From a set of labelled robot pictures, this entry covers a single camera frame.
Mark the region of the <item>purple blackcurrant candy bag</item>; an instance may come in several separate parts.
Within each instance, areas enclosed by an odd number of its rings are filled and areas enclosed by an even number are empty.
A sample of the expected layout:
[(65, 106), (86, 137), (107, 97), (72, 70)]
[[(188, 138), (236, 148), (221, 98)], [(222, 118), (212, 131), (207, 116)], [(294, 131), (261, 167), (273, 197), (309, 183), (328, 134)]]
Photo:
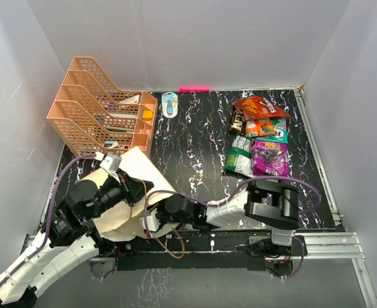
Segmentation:
[(251, 145), (251, 170), (254, 175), (288, 176), (288, 146), (254, 140)]

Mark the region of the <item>red Doritos chips bag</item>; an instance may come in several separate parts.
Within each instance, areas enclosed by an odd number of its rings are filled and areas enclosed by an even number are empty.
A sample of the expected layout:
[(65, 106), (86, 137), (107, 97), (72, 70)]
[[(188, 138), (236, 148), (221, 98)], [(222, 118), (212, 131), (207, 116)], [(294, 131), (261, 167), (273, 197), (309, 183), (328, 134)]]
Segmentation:
[(272, 102), (261, 96), (237, 99), (235, 108), (243, 113), (244, 120), (265, 118), (290, 118), (290, 115)]

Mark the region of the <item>brown Kettle chips bag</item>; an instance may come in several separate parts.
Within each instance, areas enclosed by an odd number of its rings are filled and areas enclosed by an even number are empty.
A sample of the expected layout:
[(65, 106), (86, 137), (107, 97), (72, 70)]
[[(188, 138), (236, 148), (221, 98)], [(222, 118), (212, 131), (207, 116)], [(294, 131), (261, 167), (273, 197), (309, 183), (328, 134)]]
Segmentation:
[(240, 135), (246, 134), (246, 121), (244, 119), (244, 113), (240, 110), (237, 110), (235, 106), (233, 106), (231, 112), (231, 124), (229, 132), (238, 133)]

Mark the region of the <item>orange red snack pack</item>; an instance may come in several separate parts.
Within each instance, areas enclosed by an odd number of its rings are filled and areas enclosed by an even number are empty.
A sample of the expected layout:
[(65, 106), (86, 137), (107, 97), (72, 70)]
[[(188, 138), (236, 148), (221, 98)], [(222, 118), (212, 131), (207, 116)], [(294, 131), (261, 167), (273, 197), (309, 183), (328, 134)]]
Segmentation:
[(268, 137), (275, 136), (274, 125), (269, 118), (250, 119), (246, 122), (246, 137)]

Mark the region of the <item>teal Fox's mint candy bag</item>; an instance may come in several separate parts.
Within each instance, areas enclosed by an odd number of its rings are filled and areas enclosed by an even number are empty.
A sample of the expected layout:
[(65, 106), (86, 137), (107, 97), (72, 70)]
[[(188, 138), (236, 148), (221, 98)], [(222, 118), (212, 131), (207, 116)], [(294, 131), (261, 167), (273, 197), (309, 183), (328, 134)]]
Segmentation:
[(275, 135), (264, 137), (266, 141), (288, 143), (287, 133), (287, 119), (286, 118), (272, 118), (271, 123), (274, 127)]

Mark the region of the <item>green snack bag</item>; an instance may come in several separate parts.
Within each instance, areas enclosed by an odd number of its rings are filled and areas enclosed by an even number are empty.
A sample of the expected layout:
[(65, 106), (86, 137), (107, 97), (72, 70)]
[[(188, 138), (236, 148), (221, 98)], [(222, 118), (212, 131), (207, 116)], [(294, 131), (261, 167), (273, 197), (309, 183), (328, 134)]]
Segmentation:
[(248, 178), (254, 177), (251, 168), (251, 140), (245, 136), (237, 134), (234, 138), (231, 148), (228, 151), (226, 171), (237, 173)]

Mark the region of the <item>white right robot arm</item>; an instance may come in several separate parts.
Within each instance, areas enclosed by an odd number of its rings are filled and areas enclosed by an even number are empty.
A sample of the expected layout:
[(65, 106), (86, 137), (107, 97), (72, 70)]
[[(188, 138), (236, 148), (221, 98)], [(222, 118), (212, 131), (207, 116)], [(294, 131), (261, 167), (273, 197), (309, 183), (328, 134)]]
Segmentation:
[(248, 182), (224, 200), (207, 202), (174, 192), (145, 210), (142, 225), (151, 237), (171, 223), (211, 231), (243, 218), (271, 228), (270, 238), (252, 243), (250, 253), (273, 257), (291, 254), (292, 240), (299, 226), (298, 189), (283, 182), (257, 180)]

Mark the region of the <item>beige paper bag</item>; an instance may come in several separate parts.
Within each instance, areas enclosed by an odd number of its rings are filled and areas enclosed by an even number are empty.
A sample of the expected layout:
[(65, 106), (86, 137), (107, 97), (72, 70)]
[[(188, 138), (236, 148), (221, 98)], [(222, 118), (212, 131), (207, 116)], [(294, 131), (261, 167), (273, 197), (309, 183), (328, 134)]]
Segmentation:
[(126, 242), (134, 238), (147, 239), (143, 230), (144, 202), (148, 194), (148, 209), (159, 209), (157, 205), (174, 191), (170, 183), (157, 170), (140, 148), (134, 147), (121, 155), (119, 169), (132, 177), (130, 185), (137, 191), (137, 202), (129, 207), (126, 201), (117, 202), (114, 207), (94, 220), (99, 235), (111, 242)]

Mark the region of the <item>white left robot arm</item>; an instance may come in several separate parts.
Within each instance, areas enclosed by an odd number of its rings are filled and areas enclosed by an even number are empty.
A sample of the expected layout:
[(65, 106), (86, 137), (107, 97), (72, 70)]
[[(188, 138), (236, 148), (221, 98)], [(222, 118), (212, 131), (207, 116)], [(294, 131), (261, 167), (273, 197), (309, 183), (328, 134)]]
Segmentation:
[(122, 201), (128, 207), (136, 205), (153, 187), (153, 182), (122, 170), (101, 185), (89, 179), (76, 183), (49, 210), (31, 244), (0, 274), (0, 307), (33, 307), (41, 288), (36, 281), (51, 281), (98, 254), (112, 254), (115, 239), (99, 234), (93, 220)]

